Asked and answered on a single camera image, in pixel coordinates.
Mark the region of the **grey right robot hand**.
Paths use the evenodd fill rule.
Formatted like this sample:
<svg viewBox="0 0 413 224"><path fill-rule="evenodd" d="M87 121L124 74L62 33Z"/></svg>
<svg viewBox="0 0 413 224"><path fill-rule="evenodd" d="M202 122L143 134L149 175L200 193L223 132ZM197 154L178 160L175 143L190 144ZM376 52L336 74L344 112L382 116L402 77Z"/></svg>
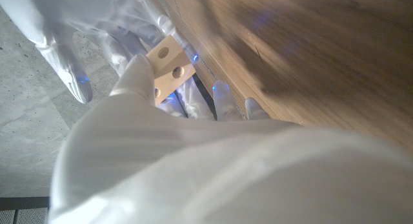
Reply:
<svg viewBox="0 0 413 224"><path fill-rule="evenodd" d="M198 59L157 0L1 0L1 8L80 103L92 100L92 88L74 46L75 32L97 45L118 75L132 56L166 36L173 36L191 61Z"/></svg>

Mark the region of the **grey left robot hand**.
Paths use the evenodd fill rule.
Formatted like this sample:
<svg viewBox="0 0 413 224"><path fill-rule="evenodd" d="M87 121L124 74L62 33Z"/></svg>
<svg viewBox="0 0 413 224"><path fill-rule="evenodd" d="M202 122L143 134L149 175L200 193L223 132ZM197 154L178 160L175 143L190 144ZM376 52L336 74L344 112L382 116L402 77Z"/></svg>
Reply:
<svg viewBox="0 0 413 224"><path fill-rule="evenodd" d="M270 119L175 117L132 58L61 147L50 223L411 223L412 156L391 143Z"/></svg>

